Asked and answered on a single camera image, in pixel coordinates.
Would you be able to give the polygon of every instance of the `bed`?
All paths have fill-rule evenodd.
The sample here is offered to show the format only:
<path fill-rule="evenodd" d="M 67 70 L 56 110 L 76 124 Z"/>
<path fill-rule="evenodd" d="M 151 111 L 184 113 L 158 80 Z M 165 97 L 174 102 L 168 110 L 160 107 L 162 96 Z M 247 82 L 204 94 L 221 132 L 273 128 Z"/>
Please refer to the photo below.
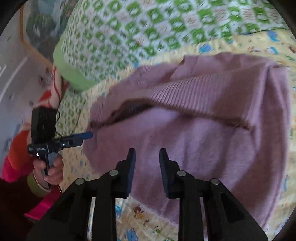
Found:
<path fill-rule="evenodd" d="M 46 59 L 52 61 L 53 46 L 58 43 L 58 39 L 63 30 L 66 29 L 66 22 L 71 12 L 75 10 L 74 5 L 77 2 L 76 0 L 29 1 L 29 3 L 27 3 L 28 11 L 23 12 L 24 24 L 22 29 L 24 31 L 24 41 L 33 46 L 34 49 L 37 49 Z M 88 0 L 81 0 L 78 4 L 85 4 L 86 2 L 88 2 Z M 152 1 L 147 0 L 139 2 L 149 4 Z M 270 218 L 268 225 L 264 227 L 268 239 L 272 240 L 285 225 L 296 205 L 296 41 L 278 12 L 265 0 L 197 0 L 196 3 L 196 6 L 201 6 L 201 8 L 204 8 L 204 4 L 211 6 L 212 11 L 209 14 L 202 11 L 199 16 L 206 16 L 215 20 L 215 24 L 212 24 L 210 23 L 211 19 L 205 19 L 205 22 L 199 25 L 199 28 L 204 32 L 198 41 L 192 38 L 188 39 L 188 41 L 184 41 L 185 35 L 178 36 L 176 40 L 180 44 L 177 45 L 177 47 L 167 45 L 162 51 L 155 51 L 151 56 L 146 55 L 142 58 L 138 58 L 137 61 L 127 62 L 123 67 L 117 68 L 116 72 L 107 72 L 104 76 L 100 76 L 99 78 L 94 78 L 94 75 L 97 74 L 96 72 L 94 72 L 92 76 L 83 74 L 85 66 L 82 66 L 80 69 L 80 80 L 91 80 L 91 85 L 94 86 L 79 93 L 73 90 L 68 90 L 65 93 L 59 107 L 61 117 L 57 123 L 57 131 L 63 136 L 83 132 L 88 123 L 89 109 L 93 101 L 98 96 L 106 95 L 112 85 L 129 76 L 138 65 L 161 62 L 178 63 L 182 60 L 184 54 L 212 55 L 225 51 L 266 56 L 278 61 L 288 69 L 291 87 L 292 126 L 289 136 L 290 151 L 287 160 L 288 168 L 286 178 L 283 182 L 282 194 L 273 216 Z M 47 12 L 46 9 L 42 9 L 43 15 L 41 15 L 40 5 L 43 6 L 43 8 L 45 6 L 42 4 L 49 4 L 52 11 Z M 47 24 L 50 23 L 50 21 L 46 19 L 48 16 L 50 16 L 50 19 L 52 18 L 51 16 L 53 15 L 55 6 L 59 7 L 59 21 L 55 22 L 55 26 L 48 27 Z M 227 17 L 231 20 L 229 25 L 227 25 L 229 31 L 224 31 L 224 21 Z M 27 31 L 28 26 L 33 27 L 35 32 L 29 33 Z M 38 32 L 44 26 L 46 26 L 46 30 L 42 32 L 42 34 L 44 34 L 43 39 Z M 73 53 L 65 49 L 62 54 L 67 60 L 67 55 Z M 61 69 L 60 72 L 65 79 L 71 82 L 71 79 L 66 77 L 67 73 L 63 69 Z M 65 149 L 61 154 L 63 155 L 65 163 L 65 177 L 60 185 L 63 191 L 78 177 L 83 177 L 86 180 L 99 178 L 99 175 L 93 172 L 90 163 L 83 155 L 81 147 Z M 141 216 L 135 214 L 135 208 L 144 211 Z M 141 240 L 177 240 L 177 227 L 161 217 L 154 215 L 144 205 L 137 202 L 132 197 L 125 200 L 116 200 L 116 218 L 118 240 L 128 239 L 126 236 L 127 231 L 133 232 L 135 237 Z M 88 229 L 89 240 L 91 239 L 91 222 L 92 215 L 90 214 Z"/>

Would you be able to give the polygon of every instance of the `yellow bed sheet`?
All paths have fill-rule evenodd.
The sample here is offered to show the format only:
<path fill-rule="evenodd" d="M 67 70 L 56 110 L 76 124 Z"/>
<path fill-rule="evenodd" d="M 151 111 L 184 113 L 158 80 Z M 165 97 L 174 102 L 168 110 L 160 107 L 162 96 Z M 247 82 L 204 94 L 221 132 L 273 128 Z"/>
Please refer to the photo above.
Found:
<path fill-rule="evenodd" d="M 264 231 L 272 240 L 286 223 L 296 205 L 296 41 L 289 30 L 262 31 L 249 35 L 238 35 L 227 39 L 215 39 L 198 45 L 183 46 L 176 52 L 162 53 L 153 59 L 140 64 L 157 64 L 161 62 L 179 63 L 185 54 L 209 54 L 220 52 L 246 53 L 265 56 L 278 61 L 287 67 L 291 87 L 292 126 L 289 136 L 290 147 L 286 178 L 280 200 Z M 89 120 L 89 109 L 93 101 L 120 80 L 129 76 L 135 66 L 130 66 L 89 91 L 83 93 L 87 97 L 85 108 L 80 114 L 75 133 L 85 130 Z M 62 151 L 65 167 L 65 178 L 61 184 L 65 190 L 76 178 L 86 180 L 99 176 L 93 173 L 91 165 L 82 153 L 81 147 Z M 172 241 L 177 240 L 178 228 L 163 218 L 150 212 L 145 206 L 129 197 L 116 200 L 118 241 Z M 88 237 L 91 234 L 92 216 L 90 215 Z"/>

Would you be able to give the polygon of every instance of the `finger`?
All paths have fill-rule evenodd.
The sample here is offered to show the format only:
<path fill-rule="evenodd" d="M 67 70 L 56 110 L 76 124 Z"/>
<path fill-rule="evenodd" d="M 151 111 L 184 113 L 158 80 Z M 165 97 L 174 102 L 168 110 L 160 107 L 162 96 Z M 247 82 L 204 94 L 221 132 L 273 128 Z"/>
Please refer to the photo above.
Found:
<path fill-rule="evenodd" d="M 35 159 L 33 161 L 33 165 L 34 165 L 34 169 L 37 170 L 43 170 L 46 168 L 46 163 L 45 161 L 39 160 L 39 159 Z"/>
<path fill-rule="evenodd" d="M 58 185 L 63 180 L 63 176 L 64 176 L 63 172 L 60 171 L 59 173 L 57 173 L 53 177 L 45 176 L 44 180 L 47 181 L 48 183 L 52 184 L 52 185 Z"/>
<path fill-rule="evenodd" d="M 53 176 L 55 173 L 58 173 L 60 170 L 63 170 L 63 168 L 64 168 L 64 164 L 63 164 L 63 163 L 60 164 L 60 165 L 57 166 L 57 167 L 51 167 L 51 168 L 48 170 L 47 174 L 48 174 L 49 176 Z"/>
<path fill-rule="evenodd" d="M 63 157 L 61 155 L 58 155 L 55 159 L 54 159 L 54 166 L 57 167 L 59 165 L 63 164 Z"/>

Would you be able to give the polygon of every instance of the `person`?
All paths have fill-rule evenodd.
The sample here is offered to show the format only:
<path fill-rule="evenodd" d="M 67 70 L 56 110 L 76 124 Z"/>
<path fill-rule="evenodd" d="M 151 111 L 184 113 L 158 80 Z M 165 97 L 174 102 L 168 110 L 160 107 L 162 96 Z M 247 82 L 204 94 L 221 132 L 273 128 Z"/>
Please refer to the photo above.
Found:
<path fill-rule="evenodd" d="M 58 155 L 48 175 L 42 175 L 45 162 L 34 160 L 34 170 L 19 178 L 16 182 L 7 183 L 0 179 L 0 240 L 25 240 L 27 233 L 34 225 L 24 213 L 34 208 L 51 190 L 46 189 L 46 182 L 58 185 L 63 180 L 62 156 Z"/>

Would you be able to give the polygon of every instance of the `human hand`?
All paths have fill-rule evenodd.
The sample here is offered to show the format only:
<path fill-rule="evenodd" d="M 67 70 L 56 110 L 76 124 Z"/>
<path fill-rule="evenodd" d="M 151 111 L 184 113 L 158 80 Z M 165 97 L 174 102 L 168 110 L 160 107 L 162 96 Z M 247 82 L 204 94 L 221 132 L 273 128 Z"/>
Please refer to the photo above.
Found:
<path fill-rule="evenodd" d="M 48 175 L 44 176 L 42 175 L 42 170 L 46 168 L 46 164 L 44 161 L 36 159 L 34 160 L 34 174 L 35 178 L 38 181 L 38 183 L 46 189 L 47 183 L 50 183 L 52 185 L 58 185 L 63 180 L 63 157 L 61 155 L 58 155 L 54 159 L 54 164 L 50 169 L 48 170 Z"/>

